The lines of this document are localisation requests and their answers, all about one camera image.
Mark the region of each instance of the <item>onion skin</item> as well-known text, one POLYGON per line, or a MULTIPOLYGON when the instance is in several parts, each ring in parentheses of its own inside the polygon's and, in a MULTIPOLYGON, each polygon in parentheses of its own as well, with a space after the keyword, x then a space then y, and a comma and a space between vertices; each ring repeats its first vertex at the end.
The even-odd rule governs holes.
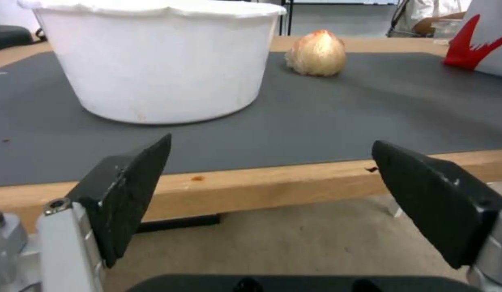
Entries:
POLYGON ((327 30, 319 30, 298 39, 285 54, 286 64, 302 75, 331 76, 346 64, 345 46, 327 30))

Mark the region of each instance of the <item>person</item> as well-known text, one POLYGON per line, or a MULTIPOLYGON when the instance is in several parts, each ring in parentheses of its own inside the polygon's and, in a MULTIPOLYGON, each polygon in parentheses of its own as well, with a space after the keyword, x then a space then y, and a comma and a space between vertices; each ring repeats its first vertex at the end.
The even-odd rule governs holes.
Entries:
POLYGON ((440 19, 462 19, 471 0, 408 0, 400 15, 395 31, 398 37, 431 35, 433 22, 440 19))

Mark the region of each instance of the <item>stain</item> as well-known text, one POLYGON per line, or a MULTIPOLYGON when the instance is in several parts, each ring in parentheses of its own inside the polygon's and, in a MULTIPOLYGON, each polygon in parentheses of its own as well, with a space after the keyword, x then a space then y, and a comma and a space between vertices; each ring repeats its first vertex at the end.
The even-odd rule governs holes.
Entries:
POLYGON ((365 170, 367 170, 369 172, 376 172, 378 170, 378 167, 374 166, 372 168, 365 168, 365 170))
POLYGON ((195 176, 191 178, 192 181, 204 181, 205 179, 204 176, 195 176))
POLYGON ((136 114, 137 120, 139 120, 139 122, 144 122, 145 120, 147 120, 147 117, 143 113, 141 113, 138 109, 136 109, 136 107, 133 107, 131 105, 130 109, 133 111, 134 114, 136 114))

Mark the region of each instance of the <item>red object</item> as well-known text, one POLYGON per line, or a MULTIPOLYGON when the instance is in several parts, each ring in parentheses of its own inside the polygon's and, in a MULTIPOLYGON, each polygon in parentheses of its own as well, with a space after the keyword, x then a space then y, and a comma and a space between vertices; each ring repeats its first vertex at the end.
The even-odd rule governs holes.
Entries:
POLYGON ((471 49, 471 39, 479 22, 480 15, 477 14, 469 19, 456 37, 449 44, 449 51, 445 57, 444 64, 453 65, 467 70, 476 69, 477 65, 490 52, 502 46, 502 37, 496 41, 471 49))

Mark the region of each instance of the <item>plastic container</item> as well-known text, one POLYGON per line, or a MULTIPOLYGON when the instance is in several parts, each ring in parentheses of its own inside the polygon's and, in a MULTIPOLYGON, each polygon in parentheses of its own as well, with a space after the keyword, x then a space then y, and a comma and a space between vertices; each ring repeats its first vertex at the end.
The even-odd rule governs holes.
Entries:
POLYGON ((439 45, 448 45, 460 29, 460 24, 461 19, 440 19, 438 22, 433 22, 431 24, 431 27, 434 28, 433 42, 439 45))
POLYGON ((208 0, 19 0, 81 105, 139 124, 195 122, 256 99, 284 7, 208 0))

